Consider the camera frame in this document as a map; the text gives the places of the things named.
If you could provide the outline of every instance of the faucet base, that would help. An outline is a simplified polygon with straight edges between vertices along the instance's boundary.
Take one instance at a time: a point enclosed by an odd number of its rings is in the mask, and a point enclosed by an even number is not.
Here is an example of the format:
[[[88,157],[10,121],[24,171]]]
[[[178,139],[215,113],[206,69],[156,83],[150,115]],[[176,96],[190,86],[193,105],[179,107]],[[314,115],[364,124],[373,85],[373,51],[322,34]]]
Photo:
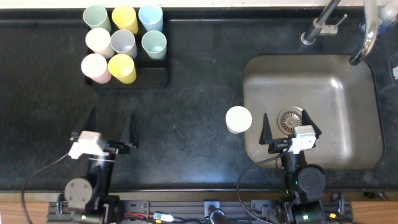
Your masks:
[[[305,45],[313,45],[315,43],[316,39],[314,39],[313,41],[307,41],[307,40],[304,39],[304,35],[305,35],[305,32],[301,35],[301,42],[303,42],[303,44],[305,44]]]

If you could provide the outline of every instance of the white cup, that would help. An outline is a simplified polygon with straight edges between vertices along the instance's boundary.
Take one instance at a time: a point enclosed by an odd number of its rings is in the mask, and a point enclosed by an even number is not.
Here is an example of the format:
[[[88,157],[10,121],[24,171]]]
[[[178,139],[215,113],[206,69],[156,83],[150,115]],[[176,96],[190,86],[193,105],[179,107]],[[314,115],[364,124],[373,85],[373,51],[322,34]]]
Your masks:
[[[139,20],[147,31],[163,30],[163,10],[158,5],[146,5],[138,11]]]
[[[112,75],[108,71],[108,63],[100,54],[89,54],[81,61],[81,71],[92,80],[104,84]]]
[[[134,34],[128,30],[118,30],[111,37],[111,46],[118,54],[137,57],[137,44]]]
[[[243,106],[234,106],[225,115],[226,127],[233,134],[239,134],[251,126],[251,113]]]
[[[94,28],[104,28],[111,32],[111,22],[109,21],[108,12],[103,6],[90,6],[83,12],[83,20],[85,23]]]
[[[142,47],[152,59],[165,59],[167,51],[167,40],[163,33],[153,30],[142,37]]]
[[[94,28],[88,31],[86,45],[105,58],[110,58],[114,55],[114,50],[111,47],[111,34],[104,28]]]

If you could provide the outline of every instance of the sink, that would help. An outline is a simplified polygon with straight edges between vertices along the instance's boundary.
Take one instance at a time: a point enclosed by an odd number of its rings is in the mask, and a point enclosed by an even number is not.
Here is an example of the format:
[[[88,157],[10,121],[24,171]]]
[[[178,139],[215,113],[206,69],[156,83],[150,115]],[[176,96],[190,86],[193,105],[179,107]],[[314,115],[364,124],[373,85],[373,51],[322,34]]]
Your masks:
[[[368,169],[384,152],[375,85],[364,62],[352,66],[348,55],[263,55],[244,69],[244,106],[252,114],[245,146],[254,162],[275,156],[259,144],[264,113],[273,138],[301,125],[306,110],[322,130],[309,164],[326,169]],[[275,163],[264,164],[274,168]]]

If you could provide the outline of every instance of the faucet handle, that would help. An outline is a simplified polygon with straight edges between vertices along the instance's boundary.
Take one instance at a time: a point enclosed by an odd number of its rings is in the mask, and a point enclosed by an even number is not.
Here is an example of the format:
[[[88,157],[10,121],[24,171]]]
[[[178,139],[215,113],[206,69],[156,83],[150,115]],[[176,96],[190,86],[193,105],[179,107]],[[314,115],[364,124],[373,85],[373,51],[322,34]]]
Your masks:
[[[336,23],[336,25],[324,25],[321,29],[321,31],[319,32],[319,35],[336,35],[337,31],[338,31],[338,26],[347,18],[347,14],[345,14],[343,16],[343,18],[340,19],[340,21],[338,21]]]

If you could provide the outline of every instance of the black countertop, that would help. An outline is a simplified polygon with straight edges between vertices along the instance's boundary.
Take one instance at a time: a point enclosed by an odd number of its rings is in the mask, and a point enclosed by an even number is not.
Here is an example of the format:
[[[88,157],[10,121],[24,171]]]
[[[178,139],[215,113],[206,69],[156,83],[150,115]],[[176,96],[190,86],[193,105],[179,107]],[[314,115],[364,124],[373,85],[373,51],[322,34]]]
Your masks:
[[[33,171],[69,148],[72,128],[95,104],[98,130],[118,139],[133,110],[140,147],[115,164],[112,191],[233,189],[252,161],[243,134],[225,125],[229,108],[243,105],[243,69],[262,54],[352,54],[362,44],[362,9],[331,37],[305,46],[305,32],[319,9],[166,9],[170,81],[164,89],[94,90],[84,83],[86,55],[82,10],[3,11],[0,22],[0,190],[22,187]],[[366,61],[374,70],[385,155],[371,170],[327,170],[333,190],[398,187],[398,29],[376,42]],[[30,189],[63,190],[84,175],[86,157],[67,159],[37,176]],[[243,179],[254,190],[284,190],[281,170],[256,168]]]

